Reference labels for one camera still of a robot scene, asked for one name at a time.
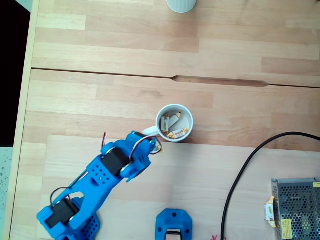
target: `cup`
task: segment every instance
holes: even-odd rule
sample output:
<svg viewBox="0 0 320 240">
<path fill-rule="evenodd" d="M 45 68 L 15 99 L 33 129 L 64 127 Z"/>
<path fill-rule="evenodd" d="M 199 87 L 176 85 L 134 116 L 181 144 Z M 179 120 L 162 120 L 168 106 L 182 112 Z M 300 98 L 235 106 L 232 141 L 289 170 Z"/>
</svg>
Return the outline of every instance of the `cup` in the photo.
<svg viewBox="0 0 320 240">
<path fill-rule="evenodd" d="M 166 0 L 166 3 L 172 11 L 184 14 L 195 7 L 197 0 Z"/>
<path fill-rule="evenodd" d="M 176 122 L 172 127 L 170 127 L 170 132 L 181 130 L 182 128 L 189 128 L 189 131 L 186 133 L 186 135 L 179 137 L 177 139 L 170 139 L 161 132 L 161 127 L 160 127 L 161 117 L 163 117 L 167 112 L 171 112 L 171 115 L 181 112 L 179 121 Z M 155 119 L 155 126 L 145 129 L 142 133 L 147 136 L 160 135 L 168 142 L 177 143 L 186 139 L 190 135 L 193 128 L 194 128 L 194 118 L 191 112 L 189 111 L 189 109 L 180 104 L 170 104 L 165 106 L 159 111 Z"/>
</svg>

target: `white cup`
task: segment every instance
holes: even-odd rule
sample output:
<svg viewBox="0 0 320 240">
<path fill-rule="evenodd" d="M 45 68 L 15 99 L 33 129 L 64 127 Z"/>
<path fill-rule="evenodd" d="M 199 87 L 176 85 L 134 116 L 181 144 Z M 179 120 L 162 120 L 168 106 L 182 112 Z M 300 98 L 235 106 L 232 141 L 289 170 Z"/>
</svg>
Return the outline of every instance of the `white cup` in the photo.
<svg viewBox="0 0 320 240">
<path fill-rule="evenodd" d="M 197 0 L 166 0 L 166 3 L 172 11 L 184 14 L 195 7 Z"/>
<path fill-rule="evenodd" d="M 172 127 L 170 127 L 170 131 L 173 132 L 173 131 L 181 130 L 183 128 L 189 128 L 189 131 L 186 133 L 186 135 L 179 137 L 177 139 L 170 139 L 161 132 L 161 129 L 160 129 L 161 117 L 163 117 L 167 112 L 171 112 L 171 114 L 176 114 L 181 112 L 179 121 L 176 124 L 174 124 Z M 193 128 L 194 128 L 194 118 L 192 117 L 192 114 L 189 111 L 189 109 L 180 104 L 170 104 L 165 106 L 159 111 L 155 119 L 155 126 L 145 129 L 142 133 L 147 136 L 160 135 L 161 137 L 163 137 L 165 140 L 169 142 L 177 143 L 186 139 L 190 135 Z"/>
</svg>

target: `mug handle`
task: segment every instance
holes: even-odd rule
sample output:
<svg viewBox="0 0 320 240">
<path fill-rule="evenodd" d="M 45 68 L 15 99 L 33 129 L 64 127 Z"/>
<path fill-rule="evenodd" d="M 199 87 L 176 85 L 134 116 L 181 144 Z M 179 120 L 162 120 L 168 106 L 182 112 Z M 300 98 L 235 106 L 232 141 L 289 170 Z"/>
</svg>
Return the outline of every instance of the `mug handle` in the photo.
<svg viewBox="0 0 320 240">
<path fill-rule="evenodd" d="M 157 126 L 152 126 L 143 130 L 142 134 L 146 136 L 156 136 L 156 135 L 159 135 L 159 132 L 158 132 Z"/>
</svg>

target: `candy wrapper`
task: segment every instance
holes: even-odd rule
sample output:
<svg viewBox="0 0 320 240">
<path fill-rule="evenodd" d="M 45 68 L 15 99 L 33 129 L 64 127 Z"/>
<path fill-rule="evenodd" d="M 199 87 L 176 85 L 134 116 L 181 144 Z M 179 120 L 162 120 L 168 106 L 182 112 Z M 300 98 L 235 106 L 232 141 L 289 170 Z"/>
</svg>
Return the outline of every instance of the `candy wrapper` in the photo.
<svg viewBox="0 0 320 240">
<path fill-rule="evenodd" d="M 180 117 L 181 117 L 181 112 L 178 112 L 175 115 L 170 117 L 170 119 L 169 119 L 169 129 L 179 121 Z"/>
<path fill-rule="evenodd" d="M 164 116 L 161 117 L 161 132 L 164 134 L 169 133 L 169 120 L 171 112 L 167 112 Z"/>
<path fill-rule="evenodd" d="M 189 128 L 182 128 L 181 130 L 172 131 L 168 133 L 166 136 L 169 139 L 178 139 L 186 135 L 188 132 L 189 132 Z"/>
<path fill-rule="evenodd" d="M 275 197 L 272 196 L 270 200 L 264 204 L 264 213 L 265 213 L 265 220 L 271 225 L 271 227 L 276 228 L 275 222 L 275 211 L 274 211 L 274 199 Z"/>
</svg>

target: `yellow label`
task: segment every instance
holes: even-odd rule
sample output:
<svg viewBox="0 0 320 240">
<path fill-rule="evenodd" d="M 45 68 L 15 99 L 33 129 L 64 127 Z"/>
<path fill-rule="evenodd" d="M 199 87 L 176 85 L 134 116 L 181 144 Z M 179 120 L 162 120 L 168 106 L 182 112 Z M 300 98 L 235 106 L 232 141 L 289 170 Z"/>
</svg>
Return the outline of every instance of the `yellow label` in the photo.
<svg viewBox="0 0 320 240">
<path fill-rule="evenodd" d="M 281 219 L 282 239 L 292 239 L 291 219 Z"/>
</svg>

